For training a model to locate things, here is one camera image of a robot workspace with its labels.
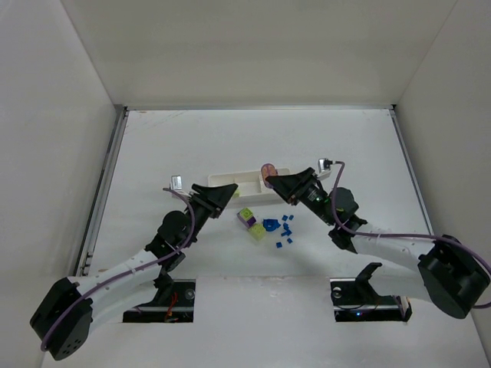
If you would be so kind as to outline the light green lego brick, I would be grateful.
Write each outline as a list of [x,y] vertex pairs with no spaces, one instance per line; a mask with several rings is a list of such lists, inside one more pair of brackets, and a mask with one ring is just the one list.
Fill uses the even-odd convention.
[[255,241],[260,242],[265,237],[266,230],[262,224],[255,223],[248,229],[248,233]]

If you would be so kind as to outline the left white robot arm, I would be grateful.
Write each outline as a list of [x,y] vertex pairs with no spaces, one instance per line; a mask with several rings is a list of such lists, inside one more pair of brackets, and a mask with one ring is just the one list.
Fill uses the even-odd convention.
[[217,219],[238,189],[236,184],[194,184],[188,196],[174,192],[186,208],[168,212],[151,242],[126,261],[89,277],[64,277],[44,296],[30,319],[40,349],[59,361],[79,349],[106,320],[169,290],[169,273],[186,257],[208,219]]

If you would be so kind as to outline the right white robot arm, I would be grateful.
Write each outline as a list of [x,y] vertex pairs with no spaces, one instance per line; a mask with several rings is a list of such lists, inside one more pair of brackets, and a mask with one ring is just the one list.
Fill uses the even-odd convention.
[[349,189],[334,185],[326,192],[312,168],[265,182],[290,205],[305,205],[332,227],[331,241],[355,255],[376,257],[355,278],[331,282],[337,309],[360,310],[392,298],[428,301],[445,314],[463,319],[473,309],[486,309],[479,299],[490,286],[490,266],[449,235],[394,234],[357,216],[358,204]]

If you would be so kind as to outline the purple butterfly lego brick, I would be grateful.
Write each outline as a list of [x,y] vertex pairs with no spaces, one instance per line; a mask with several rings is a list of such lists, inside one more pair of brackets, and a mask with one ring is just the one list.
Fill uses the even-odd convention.
[[264,186],[268,189],[272,189],[272,185],[268,182],[267,178],[270,176],[277,176],[278,171],[275,166],[271,163],[266,163],[261,167],[261,177]]

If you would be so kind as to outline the green and purple lego stack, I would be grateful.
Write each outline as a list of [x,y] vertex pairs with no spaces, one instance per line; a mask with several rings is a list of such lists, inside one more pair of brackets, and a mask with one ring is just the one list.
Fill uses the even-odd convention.
[[256,218],[249,208],[241,209],[237,213],[237,218],[246,228],[251,228],[256,223]]

